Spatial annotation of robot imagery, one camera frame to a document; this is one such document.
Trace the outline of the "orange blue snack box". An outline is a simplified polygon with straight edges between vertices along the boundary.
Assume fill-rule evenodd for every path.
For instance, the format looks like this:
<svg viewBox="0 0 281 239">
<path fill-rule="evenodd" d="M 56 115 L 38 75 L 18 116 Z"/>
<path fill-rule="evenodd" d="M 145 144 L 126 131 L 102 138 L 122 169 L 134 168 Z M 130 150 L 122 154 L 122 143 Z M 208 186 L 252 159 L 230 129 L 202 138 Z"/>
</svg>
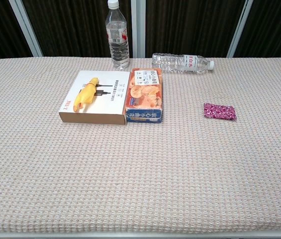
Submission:
<svg viewBox="0 0 281 239">
<path fill-rule="evenodd" d="M 162 99 L 161 69 L 132 69 L 125 100 L 127 121 L 160 123 L 163 114 Z"/>
</svg>

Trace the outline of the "beige waffle tablecloth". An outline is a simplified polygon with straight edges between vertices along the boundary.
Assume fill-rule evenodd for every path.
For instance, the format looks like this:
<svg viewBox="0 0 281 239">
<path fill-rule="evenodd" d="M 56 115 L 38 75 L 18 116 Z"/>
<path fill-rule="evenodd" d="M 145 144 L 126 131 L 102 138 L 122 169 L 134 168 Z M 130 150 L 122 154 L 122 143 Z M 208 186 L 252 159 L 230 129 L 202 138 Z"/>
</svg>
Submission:
<svg viewBox="0 0 281 239">
<path fill-rule="evenodd" d="M 165 73 L 162 122 L 124 126 L 61 121 L 81 70 L 112 63 L 0 59 L 0 233 L 281 230 L 281 58 Z"/>
</svg>

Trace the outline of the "yellow rubber chicken toy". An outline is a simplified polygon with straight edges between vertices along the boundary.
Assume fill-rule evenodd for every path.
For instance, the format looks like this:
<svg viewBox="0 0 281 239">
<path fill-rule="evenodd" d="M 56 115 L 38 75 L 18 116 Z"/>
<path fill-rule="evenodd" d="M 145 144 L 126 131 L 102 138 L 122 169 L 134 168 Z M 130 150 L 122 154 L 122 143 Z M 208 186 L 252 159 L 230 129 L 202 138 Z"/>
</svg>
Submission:
<svg viewBox="0 0 281 239">
<path fill-rule="evenodd" d="M 96 93 L 96 85 L 99 83 L 97 77 L 92 78 L 86 86 L 78 93 L 75 98 L 73 111 L 77 112 L 79 109 L 82 109 L 85 104 L 91 104 Z"/>
</svg>

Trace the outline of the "clear water bottle lying flat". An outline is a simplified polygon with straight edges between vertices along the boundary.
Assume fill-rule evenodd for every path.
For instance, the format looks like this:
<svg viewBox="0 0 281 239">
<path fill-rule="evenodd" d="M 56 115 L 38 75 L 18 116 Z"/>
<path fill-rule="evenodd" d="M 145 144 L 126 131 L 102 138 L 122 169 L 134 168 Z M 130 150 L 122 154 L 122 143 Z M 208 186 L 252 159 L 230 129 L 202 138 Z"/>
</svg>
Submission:
<svg viewBox="0 0 281 239">
<path fill-rule="evenodd" d="M 214 70 L 213 60 L 207 60 L 199 55 L 175 55 L 169 53 L 154 53 L 152 67 L 164 72 L 205 73 Z"/>
</svg>

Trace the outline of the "upright clear water bottle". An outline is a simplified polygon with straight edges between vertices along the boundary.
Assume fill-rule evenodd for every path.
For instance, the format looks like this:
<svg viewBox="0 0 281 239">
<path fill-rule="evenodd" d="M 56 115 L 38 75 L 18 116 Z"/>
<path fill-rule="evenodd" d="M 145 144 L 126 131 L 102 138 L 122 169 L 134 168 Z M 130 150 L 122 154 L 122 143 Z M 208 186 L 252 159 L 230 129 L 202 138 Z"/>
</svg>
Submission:
<svg viewBox="0 0 281 239">
<path fill-rule="evenodd" d="M 129 65 L 127 21 L 119 9 L 119 0 L 107 0 L 105 27 L 113 65 L 123 71 Z"/>
</svg>

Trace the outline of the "grey aluminium partition post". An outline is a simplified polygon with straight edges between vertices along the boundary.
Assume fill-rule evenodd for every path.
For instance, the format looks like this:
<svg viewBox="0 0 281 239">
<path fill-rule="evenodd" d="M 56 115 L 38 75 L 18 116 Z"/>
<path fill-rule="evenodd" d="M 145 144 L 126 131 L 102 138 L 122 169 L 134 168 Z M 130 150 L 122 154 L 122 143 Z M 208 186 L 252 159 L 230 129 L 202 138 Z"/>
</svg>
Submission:
<svg viewBox="0 0 281 239">
<path fill-rule="evenodd" d="M 232 37 L 228 52 L 227 52 L 227 58 L 233 58 L 238 46 L 238 43 L 240 41 L 242 32 L 244 30 L 244 26 L 246 24 L 246 21 L 248 19 L 252 4 L 254 0 L 245 0 L 244 6 L 242 8 L 242 12 L 240 14 L 239 21 L 237 23 L 234 35 Z"/>
<path fill-rule="evenodd" d="M 130 0 L 133 58 L 146 57 L 146 0 Z"/>
<path fill-rule="evenodd" d="M 18 24 L 21 28 L 21 31 L 25 37 L 25 40 L 33 57 L 43 57 L 43 52 L 37 40 L 36 34 L 33 30 L 32 24 L 26 12 L 23 1 L 22 0 L 8 0 L 8 1 L 18 21 Z"/>
</svg>

